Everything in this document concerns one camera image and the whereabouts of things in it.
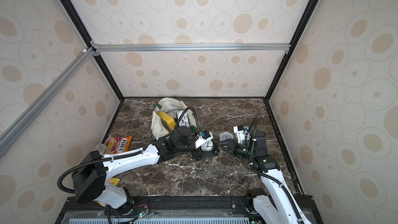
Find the small white round clock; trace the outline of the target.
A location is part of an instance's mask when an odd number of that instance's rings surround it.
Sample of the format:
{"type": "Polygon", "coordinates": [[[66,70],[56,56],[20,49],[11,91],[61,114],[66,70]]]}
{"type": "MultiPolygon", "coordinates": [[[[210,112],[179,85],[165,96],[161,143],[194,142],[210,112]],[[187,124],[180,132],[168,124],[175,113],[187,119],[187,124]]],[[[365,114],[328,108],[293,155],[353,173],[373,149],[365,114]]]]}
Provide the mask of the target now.
{"type": "Polygon", "coordinates": [[[223,133],[219,134],[219,140],[220,141],[226,141],[226,140],[229,140],[229,139],[232,139],[232,140],[234,139],[234,136],[231,133],[223,132],[223,133]]]}

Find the yellow square alarm clock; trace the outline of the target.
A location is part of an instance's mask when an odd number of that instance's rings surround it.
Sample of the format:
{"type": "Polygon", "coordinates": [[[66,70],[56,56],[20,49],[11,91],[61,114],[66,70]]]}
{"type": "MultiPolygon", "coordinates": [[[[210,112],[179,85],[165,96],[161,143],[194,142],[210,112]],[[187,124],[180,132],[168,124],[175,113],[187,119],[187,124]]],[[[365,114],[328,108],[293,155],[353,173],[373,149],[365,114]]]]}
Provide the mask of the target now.
{"type": "Polygon", "coordinates": [[[162,125],[163,125],[169,132],[173,131],[173,129],[174,129],[175,126],[176,126],[176,121],[175,121],[175,119],[174,119],[172,116],[170,116],[170,115],[168,115],[167,113],[162,112],[162,111],[158,112],[158,116],[159,116],[160,119],[161,119],[162,125]]]}

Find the cream canvas tote bag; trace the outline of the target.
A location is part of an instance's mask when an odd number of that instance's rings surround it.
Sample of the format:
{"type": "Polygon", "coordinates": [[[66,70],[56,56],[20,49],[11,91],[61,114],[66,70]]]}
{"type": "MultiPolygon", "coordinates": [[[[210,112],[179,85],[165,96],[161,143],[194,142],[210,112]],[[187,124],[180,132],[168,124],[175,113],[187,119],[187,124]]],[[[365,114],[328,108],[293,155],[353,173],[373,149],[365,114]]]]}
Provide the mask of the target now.
{"type": "Polygon", "coordinates": [[[151,133],[155,138],[160,138],[169,134],[175,127],[186,125],[194,130],[198,127],[195,114],[188,110],[179,124],[176,124],[187,105],[180,100],[165,97],[162,98],[154,107],[152,112],[151,133]]]}

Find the white clock black back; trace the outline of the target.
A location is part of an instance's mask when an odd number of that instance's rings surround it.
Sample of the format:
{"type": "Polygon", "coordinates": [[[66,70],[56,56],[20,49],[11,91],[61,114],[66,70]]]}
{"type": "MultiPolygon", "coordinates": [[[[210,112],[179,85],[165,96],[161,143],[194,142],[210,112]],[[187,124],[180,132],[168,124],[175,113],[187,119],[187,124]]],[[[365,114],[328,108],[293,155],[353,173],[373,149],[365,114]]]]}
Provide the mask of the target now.
{"type": "Polygon", "coordinates": [[[182,126],[190,127],[190,120],[189,120],[188,112],[185,112],[184,110],[178,111],[177,112],[177,120],[179,120],[178,127],[182,127],[182,126]]]}

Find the small black twin-bell clock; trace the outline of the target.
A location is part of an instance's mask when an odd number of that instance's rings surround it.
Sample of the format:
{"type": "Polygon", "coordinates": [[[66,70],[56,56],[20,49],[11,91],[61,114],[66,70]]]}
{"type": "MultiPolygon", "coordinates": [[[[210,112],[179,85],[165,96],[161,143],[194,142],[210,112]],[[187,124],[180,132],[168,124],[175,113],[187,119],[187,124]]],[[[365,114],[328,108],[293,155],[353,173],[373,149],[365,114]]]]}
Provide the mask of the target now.
{"type": "Polygon", "coordinates": [[[218,155],[218,148],[213,140],[206,141],[200,146],[201,160],[218,155]]]}

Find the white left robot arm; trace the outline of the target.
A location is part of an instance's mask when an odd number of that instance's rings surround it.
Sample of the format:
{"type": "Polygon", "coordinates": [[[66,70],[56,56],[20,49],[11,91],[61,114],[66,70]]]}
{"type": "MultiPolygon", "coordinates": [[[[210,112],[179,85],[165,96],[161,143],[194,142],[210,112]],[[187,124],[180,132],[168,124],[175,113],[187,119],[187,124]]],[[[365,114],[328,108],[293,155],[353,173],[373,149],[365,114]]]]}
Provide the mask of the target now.
{"type": "Polygon", "coordinates": [[[143,148],[104,155],[97,150],[90,152],[81,164],[59,177],[57,186],[63,192],[74,194],[78,203],[95,201],[117,209],[131,201],[127,191],[109,179],[129,170],[171,160],[178,152],[201,149],[211,139],[212,134],[199,126],[177,124],[169,134],[148,141],[143,148]]]}

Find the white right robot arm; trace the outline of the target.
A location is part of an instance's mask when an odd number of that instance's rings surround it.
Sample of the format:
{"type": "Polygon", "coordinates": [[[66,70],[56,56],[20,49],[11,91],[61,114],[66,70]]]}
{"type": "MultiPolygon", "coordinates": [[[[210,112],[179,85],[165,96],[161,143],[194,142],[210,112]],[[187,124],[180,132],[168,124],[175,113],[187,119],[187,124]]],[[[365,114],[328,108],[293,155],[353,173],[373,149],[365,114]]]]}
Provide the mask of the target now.
{"type": "Polygon", "coordinates": [[[298,203],[286,184],[277,160],[268,153],[267,138],[258,129],[260,117],[250,126],[238,125],[233,128],[234,135],[219,135],[218,146],[224,152],[248,161],[248,169],[254,172],[265,185],[264,190],[247,192],[247,211],[259,214],[266,224],[309,224],[298,203]]]}

